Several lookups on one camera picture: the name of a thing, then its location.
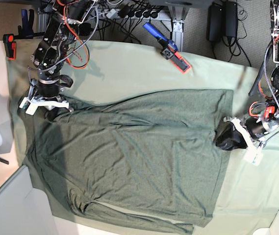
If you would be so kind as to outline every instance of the gray carpet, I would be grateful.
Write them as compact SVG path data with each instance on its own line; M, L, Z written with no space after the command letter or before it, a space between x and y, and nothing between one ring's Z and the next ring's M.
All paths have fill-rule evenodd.
M271 39L270 32L270 0L238 0L238 3L248 12L247 19L243 22L247 31L247 37L239 40L240 45L247 53L252 66L259 68L264 51ZM143 21L133 31L133 34L142 41L144 45L160 47L155 38L142 28ZM165 36L170 37L170 32L166 27L157 21L152 22ZM213 58L211 45L205 39L207 25L207 9L191 8L185 20L184 26L184 44L183 51ZM238 27L238 37L245 36L245 32L241 23ZM105 40L123 41L125 35L118 30L107 29ZM93 37L94 40L99 39L99 34ZM228 48L221 42L216 46L216 56L219 60L228 61L231 54ZM247 65L248 62L242 53L238 57L233 57L232 63Z

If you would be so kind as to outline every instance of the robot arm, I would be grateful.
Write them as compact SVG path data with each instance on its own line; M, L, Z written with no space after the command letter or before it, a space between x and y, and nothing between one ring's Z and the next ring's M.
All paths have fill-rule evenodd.
M95 3L96 0L56 0L53 4L54 13L51 15L47 30L30 57L37 69L28 68L28 70L38 72L38 77L29 77L28 96L20 104L20 108L26 109L27 114L33 115L39 106L44 106L48 110L55 107L72 110L68 101L60 95L60 91L70 88L73 80L67 75L60 75L60 70L66 60L70 63L68 57L82 46L85 47L87 54L87 62L84 66L87 65L89 52L85 43L89 39L84 43L80 41L81 45L71 53L67 54L67 51L70 45L78 39L79 26L90 15L93 8L97 16L96 24L98 24Z
M216 138L216 145L223 150L236 148L262 149L279 133L279 0L270 4L272 40L269 43L258 76L249 93L252 96L259 89L265 102L254 102L249 108L249 118L227 118L224 131ZM277 67L268 78L266 65L271 58ZM264 74L271 96L264 94L260 79Z

